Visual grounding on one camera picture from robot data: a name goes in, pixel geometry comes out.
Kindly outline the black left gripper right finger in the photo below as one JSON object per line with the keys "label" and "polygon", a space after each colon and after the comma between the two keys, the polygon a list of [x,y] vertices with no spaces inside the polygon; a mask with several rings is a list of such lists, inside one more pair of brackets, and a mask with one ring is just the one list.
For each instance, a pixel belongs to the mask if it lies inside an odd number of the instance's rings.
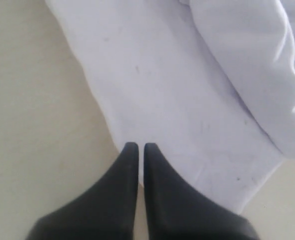
{"label": "black left gripper right finger", "polygon": [[155,143],[144,146],[144,199],[151,240],[258,240],[251,223],[188,184]]}

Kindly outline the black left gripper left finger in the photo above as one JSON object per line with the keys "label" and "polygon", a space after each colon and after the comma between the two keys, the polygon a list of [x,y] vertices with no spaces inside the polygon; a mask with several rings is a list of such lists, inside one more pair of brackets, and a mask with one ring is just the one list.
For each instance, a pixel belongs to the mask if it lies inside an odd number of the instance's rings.
{"label": "black left gripper left finger", "polygon": [[40,218],[29,240],[132,240],[138,196],[139,148],[128,142],[86,192]]}

